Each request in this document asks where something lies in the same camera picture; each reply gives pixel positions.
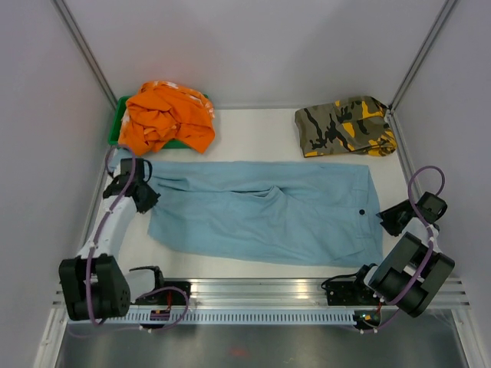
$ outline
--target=orange cloth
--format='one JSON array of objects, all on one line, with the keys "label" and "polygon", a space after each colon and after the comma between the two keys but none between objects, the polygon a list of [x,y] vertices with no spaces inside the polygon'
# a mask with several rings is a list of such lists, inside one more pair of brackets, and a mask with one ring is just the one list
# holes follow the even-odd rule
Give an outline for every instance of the orange cloth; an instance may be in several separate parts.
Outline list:
[{"label": "orange cloth", "polygon": [[180,140],[199,153],[215,138],[212,103],[197,90],[171,82],[147,82],[126,102],[119,144],[138,156]]}]

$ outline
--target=gray wall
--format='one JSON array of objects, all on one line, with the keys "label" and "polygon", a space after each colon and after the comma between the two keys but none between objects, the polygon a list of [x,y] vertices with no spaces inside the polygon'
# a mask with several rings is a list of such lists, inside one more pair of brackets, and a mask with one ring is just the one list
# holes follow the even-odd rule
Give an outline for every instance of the gray wall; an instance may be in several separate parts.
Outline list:
[{"label": "gray wall", "polygon": [[117,96],[187,84],[217,107],[389,103],[443,0],[67,0]]},{"label": "gray wall", "polygon": [[32,365],[81,241],[111,110],[48,0],[0,11],[0,357]]},{"label": "gray wall", "polygon": [[[456,260],[491,347],[491,2],[461,1],[397,111],[415,168],[447,175],[439,245]],[[436,186],[434,177],[421,180]]]}]

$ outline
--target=camouflage shirt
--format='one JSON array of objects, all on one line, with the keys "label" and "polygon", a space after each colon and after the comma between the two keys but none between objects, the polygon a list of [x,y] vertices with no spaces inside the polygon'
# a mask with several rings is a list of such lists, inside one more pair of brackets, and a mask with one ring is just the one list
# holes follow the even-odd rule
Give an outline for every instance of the camouflage shirt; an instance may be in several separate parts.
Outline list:
[{"label": "camouflage shirt", "polygon": [[386,156],[397,144],[387,108],[373,97],[352,97],[295,112],[304,157],[358,153]]}]

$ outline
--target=green tray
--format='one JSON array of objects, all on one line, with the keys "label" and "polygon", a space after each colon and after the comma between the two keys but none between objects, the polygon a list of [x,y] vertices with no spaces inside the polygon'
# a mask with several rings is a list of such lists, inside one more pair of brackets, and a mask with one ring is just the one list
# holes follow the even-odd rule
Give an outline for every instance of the green tray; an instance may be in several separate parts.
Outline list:
[{"label": "green tray", "polygon": [[[116,146],[117,141],[120,138],[120,130],[121,130],[121,119],[123,119],[124,111],[126,110],[126,101],[131,96],[125,96],[118,100],[116,107],[116,115],[113,120],[113,127],[109,132],[109,137],[107,138],[107,142],[111,146]],[[171,140],[169,141],[163,148],[189,148],[185,143],[180,142],[179,140]]]}]

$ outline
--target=white table surface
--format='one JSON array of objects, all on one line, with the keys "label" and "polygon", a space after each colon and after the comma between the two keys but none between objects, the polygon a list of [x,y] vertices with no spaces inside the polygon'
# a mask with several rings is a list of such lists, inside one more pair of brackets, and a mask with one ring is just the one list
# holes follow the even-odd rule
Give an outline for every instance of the white table surface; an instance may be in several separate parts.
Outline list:
[{"label": "white table surface", "polygon": [[[396,153],[387,157],[344,154],[305,159],[298,145],[294,113],[294,109],[217,110],[213,121],[216,138],[205,154],[191,149],[163,149],[146,158],[177,162],[296,161],[368,165],[382,210],[406,199],[406,182]],[[151,211],[137,214],[127,229],[118,258],[123,273],[144,265],[160,266],[165,278],[327,278],[357,270],[239,261],[173,251],[147,234],[150,216]],[[384,231],[385,255],[396,243],[397,238]]]}]

